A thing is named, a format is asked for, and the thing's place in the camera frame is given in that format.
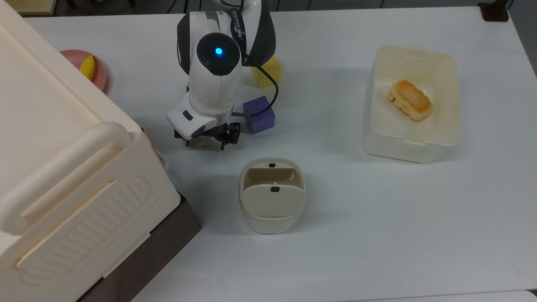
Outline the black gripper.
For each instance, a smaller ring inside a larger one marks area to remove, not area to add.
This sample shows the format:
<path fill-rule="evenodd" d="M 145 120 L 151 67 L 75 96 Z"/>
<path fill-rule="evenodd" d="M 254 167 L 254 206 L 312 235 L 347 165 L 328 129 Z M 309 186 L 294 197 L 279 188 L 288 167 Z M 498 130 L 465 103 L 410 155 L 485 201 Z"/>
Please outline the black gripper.
<path fill-rule="evenodd" d="M 224 123 L 206 130 L 206 135 L 218 135 L 220 142 L 220 150 L 223 151 L 226 145 L 236 145 L 240 137 L 240 123 Z M 190 139 L 183 138 L 176 130 L 174 130 L 174 138 L 185 142 L 185 146 L 190 148 Z"/>

